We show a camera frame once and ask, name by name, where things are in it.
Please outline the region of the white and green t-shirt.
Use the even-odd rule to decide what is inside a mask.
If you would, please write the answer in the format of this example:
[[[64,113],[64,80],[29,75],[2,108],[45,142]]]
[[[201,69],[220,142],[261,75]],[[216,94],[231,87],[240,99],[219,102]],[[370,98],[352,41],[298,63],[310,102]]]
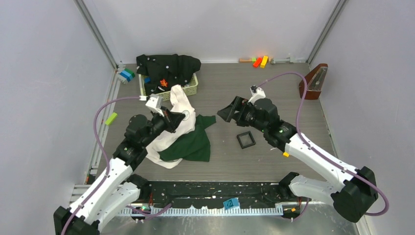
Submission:
[[[180,85],[170,90],[172,112],[190,112],[175,133],[162,132],[147,147],[146,158],[167,169],[176,167],[182,160],[209,162],[211,144],[206,129],[216,123],[216,116],[197,115]]]

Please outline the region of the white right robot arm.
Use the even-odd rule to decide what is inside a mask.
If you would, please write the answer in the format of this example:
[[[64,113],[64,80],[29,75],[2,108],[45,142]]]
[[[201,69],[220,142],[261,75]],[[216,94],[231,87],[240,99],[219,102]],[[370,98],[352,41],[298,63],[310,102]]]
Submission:
[[[281,120],[270,99],[261,98],[251,103],[236,96],[217,114],[225,122],[235,120],[238,126],[261,131],[269,145],[282,151],[284,156],[299,159],[325,179],[318,181],[290,172],[279,183],[282,199],[292,201],[298,196],[324,202],[353,223],[367,214],[378,199],[379,194],[374,189],[375,174],[370,168],[358,169],[318,147],[295,126]]]

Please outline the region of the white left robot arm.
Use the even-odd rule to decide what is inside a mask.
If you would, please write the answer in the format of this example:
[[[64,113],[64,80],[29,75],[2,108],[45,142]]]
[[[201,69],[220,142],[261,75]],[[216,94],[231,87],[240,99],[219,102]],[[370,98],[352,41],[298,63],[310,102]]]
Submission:
[[[163,132],[178,133],[188,111],[171,112],[162,107],[152,114],[130,118],[125,138],[114,152],[105,171],[68,208],[59,207],[53,215],[57,235],[98,235],[122,209],[132,202],[146,202],[148,181],[134,170],[147,156],[147,146]]]

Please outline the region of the black garment in basket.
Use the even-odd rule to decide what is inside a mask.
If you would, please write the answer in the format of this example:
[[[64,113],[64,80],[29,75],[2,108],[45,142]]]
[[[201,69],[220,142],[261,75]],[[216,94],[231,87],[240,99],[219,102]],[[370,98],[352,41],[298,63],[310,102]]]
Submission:
[[[200,70],[201,61],[188,55],[145,55],[136,57],[137,73],[149,78],[144,83],[147,94],[167,92],[175,85],[190,83]]]

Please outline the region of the blue and green block stack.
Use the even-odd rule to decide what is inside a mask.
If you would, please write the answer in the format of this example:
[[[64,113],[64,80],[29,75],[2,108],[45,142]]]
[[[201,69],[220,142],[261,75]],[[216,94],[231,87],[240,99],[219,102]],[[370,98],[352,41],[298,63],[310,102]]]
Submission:
[[[118,80],[123,83],[127,84],[131,82],[135,78],[135,73],[129,69],[124,69],[118,73],[117,78]]]

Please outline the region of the lime green block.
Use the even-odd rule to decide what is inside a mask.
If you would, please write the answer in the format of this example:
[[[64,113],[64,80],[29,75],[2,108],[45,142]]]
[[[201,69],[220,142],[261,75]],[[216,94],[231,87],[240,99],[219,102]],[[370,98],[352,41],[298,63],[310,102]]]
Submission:
[[[109,117],[105,120],[105,125],[111,125],[113,121],[117,118],[118,114],[113,112]]]

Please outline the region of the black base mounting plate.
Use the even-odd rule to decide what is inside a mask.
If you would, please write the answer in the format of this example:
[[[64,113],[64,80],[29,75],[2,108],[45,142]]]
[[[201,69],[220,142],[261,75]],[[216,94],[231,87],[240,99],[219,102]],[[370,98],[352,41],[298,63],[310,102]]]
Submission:
[[[150,203],[174,209],[222,209],[224,202],[236,198],[242,209],[273,208],[282,202],[306,202],[272,182],[219,182],[219,181],[150,181],[145,184],[136,203]]]

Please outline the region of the brown wooden metronome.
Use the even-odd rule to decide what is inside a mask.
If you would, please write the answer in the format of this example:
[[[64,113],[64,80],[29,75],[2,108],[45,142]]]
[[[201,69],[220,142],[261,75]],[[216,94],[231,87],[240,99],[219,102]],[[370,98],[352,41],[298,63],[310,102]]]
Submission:
[[[299,83],[300,97],[305,93],[306,100],[319,99],[327,72],[328,64],[318,64],[310,71],[310,73],[304,77],[307,85],[305,85],[303,81]]]

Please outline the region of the wooden block at wall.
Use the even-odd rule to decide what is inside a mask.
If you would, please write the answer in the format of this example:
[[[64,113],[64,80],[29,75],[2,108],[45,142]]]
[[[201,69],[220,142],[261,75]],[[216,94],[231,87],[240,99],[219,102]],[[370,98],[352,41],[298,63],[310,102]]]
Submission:
[[[239,58],[239,63],[251,63],[252,58]]]

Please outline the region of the orange block at wall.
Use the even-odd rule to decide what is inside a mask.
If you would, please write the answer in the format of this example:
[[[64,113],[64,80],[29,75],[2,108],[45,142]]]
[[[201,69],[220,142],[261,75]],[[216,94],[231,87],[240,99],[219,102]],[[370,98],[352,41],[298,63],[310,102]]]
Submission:
[[[253,67],[257,68],[260,66],[261,63],[262,63],[262,57],[258,57],[254,60]]]

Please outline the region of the yellow block at wall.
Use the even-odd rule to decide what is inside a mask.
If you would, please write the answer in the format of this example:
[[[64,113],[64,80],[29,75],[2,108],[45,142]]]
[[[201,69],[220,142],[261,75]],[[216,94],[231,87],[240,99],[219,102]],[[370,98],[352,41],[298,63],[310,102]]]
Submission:
[[[261,60],[261,63],[260,63],[260,67],[261,68],[265,68],[266,65],[267,65],[267,63],[268,63],[268,60],[269,60],[269,57],[268,56],[263,56],[262,57],[262,60]]]

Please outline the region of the teal block on rail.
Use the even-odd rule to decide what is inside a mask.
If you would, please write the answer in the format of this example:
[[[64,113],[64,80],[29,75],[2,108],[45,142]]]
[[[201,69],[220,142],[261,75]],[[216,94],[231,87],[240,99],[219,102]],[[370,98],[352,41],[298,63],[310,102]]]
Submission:
[[[239,207],[239,200],[238,198],[230,198],[223,202],[223,206],[225,210],[237,208]]]

